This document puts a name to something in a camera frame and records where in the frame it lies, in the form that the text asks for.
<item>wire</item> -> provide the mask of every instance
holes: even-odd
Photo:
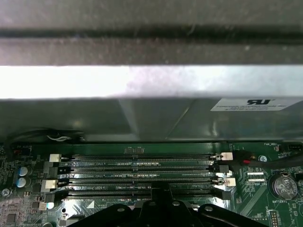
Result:
[[[57,141],[57,142],[64,142],[66,140],[71,140],[72,138],[69,137],[69,136],[61,136],[59,138],[52,138],[50,136],[47,135],[47,137],[50,139],[50,140],[54,140],[54,141]]]
[[[79,130],[55,130],[55,129],[39,129],[34,131],[26,131],[9,135],[4,140],[4,151],[8,161],[13,160],[13,151],[11,145],[14,142],[25,141],[35,137],[48,137],[50,140],[63,142],[66,140],[80,140],[83,138],[84,133]]]

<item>white label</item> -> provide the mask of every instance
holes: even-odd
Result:
[[[91,202],[90,205],[87,206],[88,209],[95,208],[95,201]]]
[[[279,111],[302,99],[223,98],[211,111]]]

